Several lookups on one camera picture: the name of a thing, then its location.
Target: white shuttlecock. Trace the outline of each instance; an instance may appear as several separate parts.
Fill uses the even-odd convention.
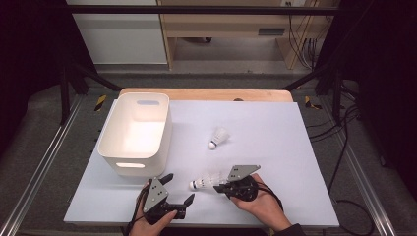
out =
[[[223,143],[229,139],[230,135],[226,129],[219,127],[215,130],[214,135],[212,136],[211,141],[208,143],[210,149],[215,149],[219,144]]]
[[[190,182],[191,190],[210,189],[212,186],[224,184],[227,181],[221,177],[220,172],[205,174],[202,177]]]

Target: human hand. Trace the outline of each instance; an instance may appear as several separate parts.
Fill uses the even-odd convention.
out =
[[[258,174],[253,174],[252,177],[256,182],[264,184],[264,181]],[[230,200],[240,209],[247,211],[256,217],[260,222],[270,227],[273,231],[281,231],[289,226],[291,223],[285,216],[276,199],[269,193],[258,190],[258,196],[251,202],[245,202],[240,199],[231,197]]]
[[[171,222],[171,220],[175,217],[177,214],[177,210],[173,210],[166,214],[162,219],[160,219],[157,223],[154,225],[151,225],[147,222],[147,220],[144,218],[144,212],[142,211],[142,208],[144,207],[144,197],[139,199],[137,198],[137,201],[140,201],[138,212],[136,213],[136,219],[137,221],[134,223],[132,230],[130,232],[130,236],[157,236],[160,234],[162,229],[164,229],[168,224]]]

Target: white cabinet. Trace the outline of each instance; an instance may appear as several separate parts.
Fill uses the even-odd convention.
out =
[[[67,0],[69,5],[156,5],[153,0]],[[94,64],[167,64],[159,15],[74,14]]]

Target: white plastic bin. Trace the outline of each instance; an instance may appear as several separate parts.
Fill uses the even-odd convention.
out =
[[[119,175],[158,176],[165,169],[171,133],[166,94],[127,92],[109,114],[98,153]]]

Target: white table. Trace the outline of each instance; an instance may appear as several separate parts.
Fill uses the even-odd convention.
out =
[[[194,202],[179,227],[263,227],[225,195],[191,192],[188,184],[205,171],[228,174],[235,164],[259,164],[257,171],[281,198],[293,223],[306,227],[337,227],[338,220],[295,102],[171,100],[173,131],[166,170],[174,173],[165,185],[167,201],[181,204],[192,193]],[[216,126],[230,139],[210,150]],[[126,225],[136,197],[148,178],[123,177],[95,148],[64,218],[78,225]]]

